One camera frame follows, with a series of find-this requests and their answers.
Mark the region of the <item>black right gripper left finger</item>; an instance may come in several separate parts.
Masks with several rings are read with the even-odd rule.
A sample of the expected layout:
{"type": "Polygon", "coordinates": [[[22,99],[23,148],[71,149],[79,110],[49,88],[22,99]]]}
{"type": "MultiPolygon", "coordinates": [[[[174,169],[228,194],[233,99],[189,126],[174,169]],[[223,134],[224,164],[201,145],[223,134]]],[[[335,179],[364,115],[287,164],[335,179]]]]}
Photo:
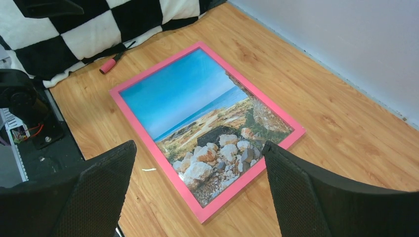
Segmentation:
{"type": "Polygon", "coordinates": [[[75,166],[1,188],[1,236],[114,236],[136,152],[129,140],[75,166]]]}

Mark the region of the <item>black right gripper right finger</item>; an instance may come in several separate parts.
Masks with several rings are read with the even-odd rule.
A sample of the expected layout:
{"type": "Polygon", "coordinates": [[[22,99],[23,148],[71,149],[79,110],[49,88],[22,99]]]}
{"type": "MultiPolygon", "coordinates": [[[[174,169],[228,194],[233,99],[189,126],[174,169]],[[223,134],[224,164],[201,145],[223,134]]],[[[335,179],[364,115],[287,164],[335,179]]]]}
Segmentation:
{"type": "Polygon", "coordinates": [[[271,141],[262,154],[282,236],[418,236],[418,192],[343,177],[271,141]]]}

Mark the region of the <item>pink picture frame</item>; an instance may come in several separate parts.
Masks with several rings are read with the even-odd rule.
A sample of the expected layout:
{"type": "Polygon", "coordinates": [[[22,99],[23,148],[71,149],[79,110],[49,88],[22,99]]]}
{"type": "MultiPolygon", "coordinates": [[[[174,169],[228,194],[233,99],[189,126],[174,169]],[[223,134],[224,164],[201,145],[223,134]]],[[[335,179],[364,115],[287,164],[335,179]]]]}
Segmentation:
{"type": "Polygon", "coordinates": [[[256,96],[261,102],[273,110],[278,116],[280,116],[287,124],[293,127],[294,131],[281,143],[278,145],[282,148],[289,148],[294,143],[298,141],[300,137],[305,134],[304,127],[298,123],[292,116],[287,114],[283,109],[276,105],[267,95],[265,95],[260,89],[258,89],[254,84],[252,84],[248,79],[241,75],[237,70],[235,70],[231,65],[229,65],[224,59],[222,59],[214,50],[210,49],[203,42],[198,42],[192,46],[186,48],[185,50],[171,56],[170,58],[160,62],[151,68],[145,70],[139,75],[133,77],[132,79],[123,82],[122,84],[114,87],[110,94],[117,103],[118,107],[121,109],[124,116],[129,121],[130,125],[133,127],[135,132],[138,134],[142,142],[145,144],[147,149],[150,151],[154,159],[159,165],[159,168],[165,173],[167,178],[172,182],[174,187],[180,193],[184,201],[190,207],[192,212],[195,214],[197,219],[204,223],[211,216],[213,216],[218,210],[220,210],[230,199],[232,199],[239,191],[241,191],[248,183],[255,179],[264,169],[265,161],[261,153],[261,160],[252,166],[243,176],[239,177],[234,183],[232,183],[227,189],[225,189],[219,196],[217,196],[213,201],[211,201],[207,206],[201,207],[197,200],[194,198],[192,193],[188,190],[184,182],[181,181],[177,173],[174,171],[172,166],[165,159],[164,155],[161,153],[157,145],[153,142],[150,136],[146,133],[145,129],[136,119],[136,116],[132,113],[127,104],[123,101],[120,96],[120,92],[129,88],[133,84],[141,81],[145,77],[153,74],[154,72],[160,70],[161,68],[167,66],[168,64],[178,60],[179,58],[189,54],[193,50],[201,48],[206,52],[210,57],[212,57],[217,63],[219,63],[226,71],[228,71],[242,86],[249,90],[254,96],[256,96]]]}

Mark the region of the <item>landscape beach photo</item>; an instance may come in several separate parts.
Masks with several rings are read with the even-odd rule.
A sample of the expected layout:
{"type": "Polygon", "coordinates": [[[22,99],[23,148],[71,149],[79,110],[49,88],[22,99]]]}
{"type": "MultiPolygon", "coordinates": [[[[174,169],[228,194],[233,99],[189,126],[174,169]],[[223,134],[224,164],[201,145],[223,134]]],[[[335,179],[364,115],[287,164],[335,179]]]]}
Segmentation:
{"type": "Polygon", "coordinates": [[[201,48],[120,96],[201,207],[294,131],[201,48]]]}

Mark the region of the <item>pink handled screwdriver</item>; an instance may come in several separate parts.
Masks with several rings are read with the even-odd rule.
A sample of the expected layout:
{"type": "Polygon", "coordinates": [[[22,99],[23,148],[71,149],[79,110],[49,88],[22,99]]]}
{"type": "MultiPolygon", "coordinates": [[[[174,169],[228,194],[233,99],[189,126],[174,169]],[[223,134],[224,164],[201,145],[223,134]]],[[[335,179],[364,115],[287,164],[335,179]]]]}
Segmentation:
{"type": "Polygon", "coordinates": [[[133,41],[126,49],[122,50],[121,52],[117,53],[113,58],[109,59],[106,63],[104,63],[99,71],[101,74],[105,75],[107,74],[110,70],[112,70],[115,65],[117,64],[117,62],[122,58],[123,54],[129,50],[134,44],[136,43],[136,41],[133,41]]]}

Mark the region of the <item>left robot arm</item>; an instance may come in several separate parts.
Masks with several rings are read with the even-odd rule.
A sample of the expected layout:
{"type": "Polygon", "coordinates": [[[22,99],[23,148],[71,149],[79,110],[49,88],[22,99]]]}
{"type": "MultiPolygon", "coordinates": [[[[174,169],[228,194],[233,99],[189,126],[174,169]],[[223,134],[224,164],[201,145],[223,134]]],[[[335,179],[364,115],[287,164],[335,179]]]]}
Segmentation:
{"type": "Polygon", "coordinates": [[[1,69],[0,107],[8,109],[26,125],[27,129],[13,135],[20,142],[31,141],[40,150],[64,136],[52,107],[41,98],[23,71],[1,69]]]}

